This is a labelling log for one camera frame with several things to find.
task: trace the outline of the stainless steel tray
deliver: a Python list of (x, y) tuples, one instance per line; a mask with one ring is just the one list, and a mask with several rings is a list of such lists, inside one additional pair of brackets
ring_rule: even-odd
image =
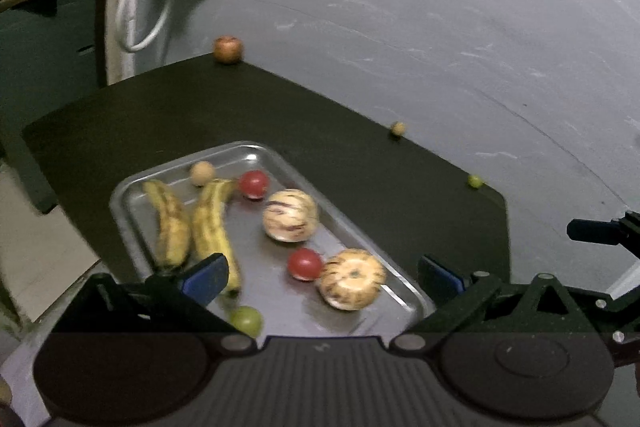
[(226, 206), (225, 224), (242, 274), (242, 293), (234, 300), (220, 296), (207, 309), (224, 319), (238, 305), (259, 310), (264, 317), (264, 329), (257, 339), (259, 344), (268, 335), (379, 335), (388, 342), (434, 311), (431, 299), (372, 240), (281, 156), (252, 142), (234, 142), (185, 156), (131, 176), (116, 187), (110, 201), (111, 213), (143, 279), (156, 269), (152, 250), (158, 235), (158, 219), (142, 190), (142, 182), (150, 178), (162, 180), (172, 186), (187, 208), (192, 208), (199, 188), (191, 184), (189, 169), (200, 160), (211, 162), (221, 178), (238, 177), (252, 169), (262, 170), (270, 178), (267, 197), (282, 188), (304, 190), (316, 200), (320, 212), (318, 231), (305, 246), (325, 259), (344, 248), (364, 248), (377, 256), (387, 270), (384, 291), (372, 305), (358, 312), (335, 310), (324, 302), (314, 283), (289, 276), (287, 258), (301, 245), (276, 243), (267, 237), (262, 229), (264, 203), (234, 196)]

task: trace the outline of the red tomato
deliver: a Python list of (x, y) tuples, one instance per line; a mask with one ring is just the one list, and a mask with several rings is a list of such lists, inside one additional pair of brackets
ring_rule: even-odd
[(320, 254), (310, 248), (298, 248), (287, 261), (289, 273), (300, 281), (312, 281), (320, 277), (323, 265)]
[(269, 177), (262, 171), (245, 172), (238, 180), (238, 188), (250, 200), (261, 200), (267, 193)]

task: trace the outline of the beige floor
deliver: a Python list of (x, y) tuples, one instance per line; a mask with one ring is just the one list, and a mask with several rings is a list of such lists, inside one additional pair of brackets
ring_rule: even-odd
[(34, 210), (0, 162), (0, 273), (21, 311), (36, 320), (96, 261), (62, 209)]

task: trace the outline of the green lime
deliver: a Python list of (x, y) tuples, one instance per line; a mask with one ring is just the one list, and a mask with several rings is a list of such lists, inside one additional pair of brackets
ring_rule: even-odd
[(251, 306), (240, 306), (236, 308), (229, 316), (229, 323), (238, 331), (256, 338), (262, 331), (262, 315)]
[(480, 176), (476, 176), (475, 174), (469, 174), (469, 177), (466, 179), (466, 182), (469, 184), (471, 188), (480, 188), (484, 185), (482, 178)]

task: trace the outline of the banana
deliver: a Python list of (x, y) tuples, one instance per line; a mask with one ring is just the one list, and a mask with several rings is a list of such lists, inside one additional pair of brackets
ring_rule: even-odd
[(182, 202), (160, 180), (149, 180), (142, 188), (158, 211), (160, 232), (156, 251), (162, 268), (175, 268), (184, 263), (191, 242), (189, 218)]
[(217, 178), (207, 183), (193, 211), (193, 238), (200, 260), (212, 253), (221, 253), (229, 265), (229, 279), (223, 291), (236, 295), (241, 288), (240, 271), (223, 222), (225, 203), (236, 190), (235, 180)]

